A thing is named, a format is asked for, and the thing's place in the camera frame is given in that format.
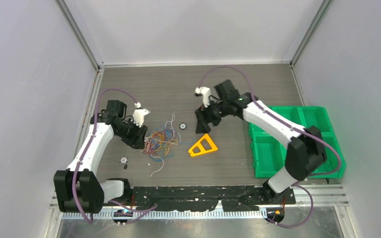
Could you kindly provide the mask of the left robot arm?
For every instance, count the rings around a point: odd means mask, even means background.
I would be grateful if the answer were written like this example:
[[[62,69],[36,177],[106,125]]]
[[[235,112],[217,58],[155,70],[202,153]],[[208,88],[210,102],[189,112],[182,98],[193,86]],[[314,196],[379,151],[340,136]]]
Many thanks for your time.
[[[115,200],[120,205],[131,202],[132,191],[126,178],[111,178],[100,183],[96,177],[101,158],[115,137],[132,149],[143,149],[148,130],[144,125],[150,110],[135,103],[132,115],[126,115],[127,105],[109,100],[105,109],[90,120],[87,139],[65,170],[56,171],[53,181],[61,212],[97,214],[104,204]]]

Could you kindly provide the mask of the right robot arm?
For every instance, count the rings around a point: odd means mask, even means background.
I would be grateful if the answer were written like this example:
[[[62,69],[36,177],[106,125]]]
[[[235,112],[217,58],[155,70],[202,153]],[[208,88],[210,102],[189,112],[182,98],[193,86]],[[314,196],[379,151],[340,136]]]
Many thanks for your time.
[[[247,92],[241,94],[230,80],[214,87],[217,97],[208,87],[197,87],[194,94],[202,98],[202,105],[195,110],[197,134],[209,133],[210,126],[217,126],[222,118],[235,116],[254,124],[276,139],[287,149],[284,166],[264,184],[263,196],[269,203],[277,203],[283,191],[303,181],[327,160],[321,131],[294,123],[266,106]]]

